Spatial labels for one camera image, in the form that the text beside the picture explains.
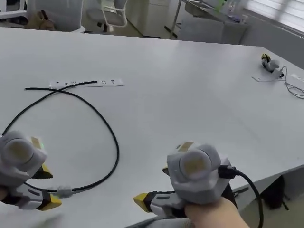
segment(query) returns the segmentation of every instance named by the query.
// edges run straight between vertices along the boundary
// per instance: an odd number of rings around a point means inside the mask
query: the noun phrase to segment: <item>human hand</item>
[[[185,213],[195,228],[249,228],[234,204],[223,197],[212,204],[187,205]]]

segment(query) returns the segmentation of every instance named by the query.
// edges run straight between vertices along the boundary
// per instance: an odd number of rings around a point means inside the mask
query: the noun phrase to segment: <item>metal rod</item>
[[[174,31],[175,24],[176,24],[176,21],[177,21],[177,17],[179,15],[180,8],[181,8],[181,1],[182,0],[179,0],[179,4],[178,4],[177,9],[176,9],[176,13],[175,13],[174,21],[173,21],[173,24],[172,24],[172,27],[171,27],[171,32],[170,32],[169,39],[172,39],[172,36],[173,36],[173,31]]]

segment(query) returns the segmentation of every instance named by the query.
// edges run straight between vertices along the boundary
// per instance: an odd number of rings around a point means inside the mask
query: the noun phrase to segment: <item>white table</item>
[[[288,94],[283,83],[251,78],[267,73],[260,67],[264,52],[281,60],[290,73],[303,71],[264,48],[10,28],[1,28],[0,34],[1,129],[46,94],[25,87],[48,87],[60,79],[114,77],[125,82],[123,87],[71,90],[91,102],[117,136],[121,160],[113,176],[48,212],[0,204],[3,227],[122,228],[150,219],[154,215],[144,213],[133,197],[172,189],[161,169],[167,154],[184,140],[215,145],[260,191],[304,163],[296,150],[304,142],[299,135],[288,136],[303,131],[296,125],[302,121],[303,102]],[[80,187],[105,176],[114,163],[109,131],[73,97],[49,98],[13,129],[43,139],[54,179],[30,182],[39,187]],[[288,153],[285,143],[294,143]],[[233,189],[246,184],[241,178],[231,181]],[[243,207],[253,198],[248,191],[238,201]]]

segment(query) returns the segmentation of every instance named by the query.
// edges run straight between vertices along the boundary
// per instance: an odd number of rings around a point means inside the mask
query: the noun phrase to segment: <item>chair leg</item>
[[[104,32],[107,32],[107,31],[108,31],[108,25],[104,24]]]

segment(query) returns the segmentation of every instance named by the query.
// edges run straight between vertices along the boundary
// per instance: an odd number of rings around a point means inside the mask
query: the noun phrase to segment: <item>black cable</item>
[[[11,126],[19,119],[20,116],[22,116],[22,114],[24,114],[28,109],[30,109],[31,107],[35,106],[36,104],[38,104],[39,102],[43,101],[44,99],[48,98],[49,96],[52,96],[53,94],[60,92],[62,90],[68,89],[68,88],[72,88],[72,87],[76,87],[76,86],[82,86],[82,85],[86,85],[86,84],[93,84],[93,83],[97,83],[97,81],[91,81],[91,82],[82,82],[82,83],[77,83],[74,85],[69,85],[66,86],[64,88],[58,89],[53,91],[52,93],[49,93],[47,95],[45,95],[44,97],[40,98],[39,100],[35,101],[34,103],[30,104],[29,106],[27,106],[25,109],[23,109],[18,115],[16,115],[16,117],[10,122],[10,124],[5,128],[5,130],[3,131],[2,135],[5,135],[9,129],[11,128]]]
[[[250,187],[252,188],[253,192],[256,195],[257,204],[258,204],[258,213],[260,216],[260,222],[258,224],[258,228],[262,228],[263,223],[264,223],[264,213],[263,213],[263,204],[262,204],[262,198],[260,196],[260,193],[258,192],[258,190],[257,190],[256,186],[254,185],[254,183],[252,182],[252,180],[247,175],[245,175],[241,171],[238,171],[238,170],[236,170],[236,171],[237,171],[236,175],[244,178],[248,182],[248,184],[250,185]]]
[[[295,97],[297,97],[297,98],[300,98],[300,99],[304,100],[304,90],[302,90],[302,89],[300,89],[300,88],[298,88],[298,87],[296,87],[296,86],[293,86],[293,85],[291,85],[291,84],[289,84],[289,83],[287,82],[287,67],[286,67],[286,66],[283,66],[283,67],[282,67],[282,70],[283,70],[283,68],[286,69],[286,73],[285,73],[285,85],[286,85],[286,88],[287,88],[288,92],[290,92],[293,96],[295,96]],[[296,93],[296,92],[293,92],[293,91],[291,91],[291,89],[297,90],[297,91],[299,91],[301,94],[298,94],[298,93]]]
[[[241,176],[248,182],[248,184],[250,185],[250,187],[252,188],[253,192],[256,195],[257,204],[258,204],[258,213],[260,216],[260,222],[258,224],[258,228],[262,228],[263,223],[264,223],[262,198],[261,198],[260,193],[258,192],[255,184],[252,182],[252,180],[247,175],[245,175],[241,171],[237,170],[234,166],[220,165],[220,167],[218,168],[218,174],[219,174],[218,176],[220,178],[224,178],[224,179],[233,179],[236,176]]]
[[[89,184],[89,185],[86,185],[86,186],[83,186],[83,187],[79,187],[79,188],[72,188],[72,191],[84,191],[84,190],[88,190],[88,189],[91,189],[101,183],[103,183],[105,180],[107,180],[113,173],[114,171],[116,170],[117,168],[117,165],[118,165],[118,162],[119,162],[119,157],[120,157],[120,150],[119,150],[119,145],[118,145],[118,141],[117,141],[117,138],[112,130],[112,128],[110,127],[110,125],[108,124],[108,122],[105,120],[105,118],[100,114],[100,112],[94,107],[92,106],[88,101],[86,101],[85,99],[83,99],[82,97],[76,95],[76,94],[73,94],[73,93],[70,93],[70,92],[67,92],[67,91],[63,91],[64,89],[67,89],[67,88],[71,88],[71,87],[75,87],[75,86],[79,86],[79,85],[85,85],[85,84],[91,84],[91,83],[96,83],[97,81],[92,81],[92,82],[86,82],[86,83],[79,83],[79,84],[75,84],[75,85],[71,85],[71,86],[67,86],[65,88],[61,88],[61,89],[51,89],[51,88],[25,88],[25,90],[44,90],[44,91],[52,91],[52,93],[49,93],[48,95],[42,97],[41,99],[39,99],[38,101],[34,102],[33,104],[31,104],[30,106],[26,107],[24,110],[22,110],[15,118],[14,120],[8,125],[8,127],[5,129],[5,132],[7,132],[9,130],[9,128],[14,124],[14,122],[23,114],[25,113],[29,108],[31,108],[32,106],[38,104],[39,102],[43,101],[44,99],[46,99],[47,97],[51,96],[52,94],[55,94],[55,93],[64,93],[64,94],[67,94],[67,95],[71,95],[71,96],[74,96],[78,99],[80,99],[81,101],[83,101],[84,103],[86,103],[90,108],[92,108],[96,114],[103,120],[103,122],[105,123],[105,125],[107,126],[107,128],[109,129],[113,139],[114,139],[114,142],[115,142],[115,146],[116,146],[116,160],[115,160],[115,164],[113,166],[113,168],[110,170],[110,172],[105,176],[103,177],[102,179],[92,183],[92,184]],[[26,183],[28,186],[34,188],[34,189],[37,189],[37,190],[46,190],[48,192],[57,192],[56,189],[41,189],[41,188],[37,188],[35,186],[32,186],[28,183]]]

